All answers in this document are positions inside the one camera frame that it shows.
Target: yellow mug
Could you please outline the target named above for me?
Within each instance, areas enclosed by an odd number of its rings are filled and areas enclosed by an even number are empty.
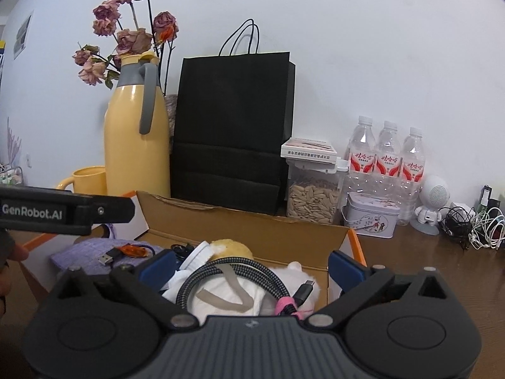
[[[105,167],[86,167],[76,170],[71,177],[58,184],[57,190],[64,190],[70,184],[74,185],[75,193],[89,195],[107,195],[107,181],[105,179]]]

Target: yellow plush ball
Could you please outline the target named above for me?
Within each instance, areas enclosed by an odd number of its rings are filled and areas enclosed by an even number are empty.
[[[234,241],[233,239],[219,239],[217,241],[211,242],[211,247],[215,249],[216,252],[209,261],[215,261],[219,258],[227,257],[242,257],[253,259],[253,253],[251,250],[240,242]]]

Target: black paper bag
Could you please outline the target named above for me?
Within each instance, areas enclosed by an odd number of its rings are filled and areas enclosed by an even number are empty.
[[[289,52],[185,58],[172,196],[274,214],[284,200],[295,66]]]

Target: human finger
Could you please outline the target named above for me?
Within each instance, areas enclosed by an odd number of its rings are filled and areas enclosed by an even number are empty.
[[[14,245],[14,249],[12,250],[11,254],[9,255],[9,259],[11,261],[17,261],[21,262],[24,261],[25,259],[28,258],[29,252],[26,248],[22,247],[21,245]]]

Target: white speaker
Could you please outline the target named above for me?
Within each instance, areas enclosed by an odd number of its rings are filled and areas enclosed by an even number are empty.
[[[422,233],[438,235],[436,224],[442,219],[439,210],[445,207],[450,198],[447,182],[436,175],[428,175],[422,183],[419,198],[423,205],[416,208],[410,224]]]

